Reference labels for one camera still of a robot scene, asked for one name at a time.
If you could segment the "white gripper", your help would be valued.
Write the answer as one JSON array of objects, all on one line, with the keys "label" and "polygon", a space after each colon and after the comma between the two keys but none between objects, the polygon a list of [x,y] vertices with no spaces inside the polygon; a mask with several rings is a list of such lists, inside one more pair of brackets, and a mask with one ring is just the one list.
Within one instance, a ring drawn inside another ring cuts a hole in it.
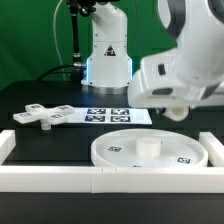
[{"label": "white gripper", "polygon": [[224,105],[224,54],[172,50],[144,57],[128,87],[134,108]]}]

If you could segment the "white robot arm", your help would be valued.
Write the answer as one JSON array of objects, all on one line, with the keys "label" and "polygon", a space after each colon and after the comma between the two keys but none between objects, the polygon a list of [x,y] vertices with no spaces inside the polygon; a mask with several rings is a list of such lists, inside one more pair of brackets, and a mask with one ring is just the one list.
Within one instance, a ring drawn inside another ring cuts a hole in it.
[{"label": "white robot arm", "polygon": [[177,46],[142,58],[133,72],[126,15],[97,2],[82,84],[99,93],[127,89],[135,108],[224,105],[224,0],[157,0],[157,12]]}]

